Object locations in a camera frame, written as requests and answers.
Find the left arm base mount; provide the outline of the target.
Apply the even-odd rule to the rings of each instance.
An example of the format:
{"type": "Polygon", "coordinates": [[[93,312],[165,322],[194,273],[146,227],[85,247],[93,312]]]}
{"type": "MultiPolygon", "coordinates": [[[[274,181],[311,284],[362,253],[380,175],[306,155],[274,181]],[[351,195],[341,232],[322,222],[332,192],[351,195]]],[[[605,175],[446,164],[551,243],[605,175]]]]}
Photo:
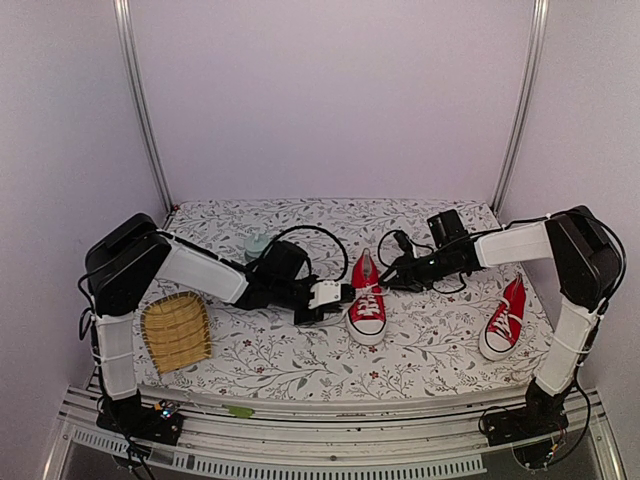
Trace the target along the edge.
{"type": "Polygon", "coordinates": [[[182,433],[184,416],[172,413],[168,417],[163,410],[144,406],[137,397],[125,400],[104,400],[96,425],[104,430],[119,433],[127,438],[147,440],[176,446],[182,433]]]}

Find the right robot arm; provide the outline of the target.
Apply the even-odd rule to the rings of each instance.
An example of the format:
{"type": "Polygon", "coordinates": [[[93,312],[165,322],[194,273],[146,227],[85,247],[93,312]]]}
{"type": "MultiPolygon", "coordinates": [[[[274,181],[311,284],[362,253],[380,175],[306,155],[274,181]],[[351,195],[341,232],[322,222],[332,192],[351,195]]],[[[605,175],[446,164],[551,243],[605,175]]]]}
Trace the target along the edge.
{"type": "Polygon", "coordinates": [[[427,255],[417,255],[403,231],[394,232],[402,254],[386,266],[382,286],[422,293],[452,275],[507,264],[531,269],[545,263],[553,271],[559,300],[553,337],[516,421],[524,435],[539,435],[576,388],[578,371],[624,280],[628,260],[623,242],[584,205],[475,232],[463,226],[454,209],[430,217],[427,224],[434,241],[427,255]]]}

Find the red sneaker with laces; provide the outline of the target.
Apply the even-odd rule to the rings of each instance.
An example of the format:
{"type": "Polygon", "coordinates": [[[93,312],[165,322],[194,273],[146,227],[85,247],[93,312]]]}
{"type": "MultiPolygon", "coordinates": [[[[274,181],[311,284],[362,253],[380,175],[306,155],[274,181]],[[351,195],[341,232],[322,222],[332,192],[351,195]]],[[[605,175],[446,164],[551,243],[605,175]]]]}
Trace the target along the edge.
{"type": "Polygon", "coordinates": [[[363,346],[381,343],[387,330],[387,317],[385,292],[378,282],[379,271],[370,249],[365,248],[351,273],[355,299],[328,326],[345,327],[351,339],[363,346]]]}

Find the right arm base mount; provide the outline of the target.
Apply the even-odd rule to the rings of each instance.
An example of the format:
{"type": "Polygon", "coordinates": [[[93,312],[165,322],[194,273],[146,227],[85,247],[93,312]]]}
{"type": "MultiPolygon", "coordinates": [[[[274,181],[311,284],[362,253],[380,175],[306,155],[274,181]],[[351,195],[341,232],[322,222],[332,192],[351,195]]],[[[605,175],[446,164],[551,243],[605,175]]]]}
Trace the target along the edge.
{"type": "Polygon", "coordinates": [[[523,407],[491,407],[479,419],[479,431],[490,446],[499,446],[560,432],[569,426],[563,403],[551,397],[527,400],[523,407]]]}

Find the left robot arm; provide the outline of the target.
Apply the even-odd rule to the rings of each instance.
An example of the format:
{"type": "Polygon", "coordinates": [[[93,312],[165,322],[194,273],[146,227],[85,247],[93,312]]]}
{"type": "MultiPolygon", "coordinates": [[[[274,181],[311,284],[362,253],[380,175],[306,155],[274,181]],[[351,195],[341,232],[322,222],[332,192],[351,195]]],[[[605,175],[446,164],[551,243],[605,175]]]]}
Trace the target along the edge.
{"type": "Polygon", "coordinates": [[[294,314],[297,325],[314,324],[353,300],[355,290],[341,277],[300,274],[311,260],[301,247],[278,234],[257,258],[240,264],[174,233],[138,213],[86,254],[78,289],[88,302],[92,355],[111,419],[128,434],[148,426],[148,412],[137,403],[134,371],[134,313],[150,286],[169,281],[213,296],[245,311],[277,306],[294,314]]]}

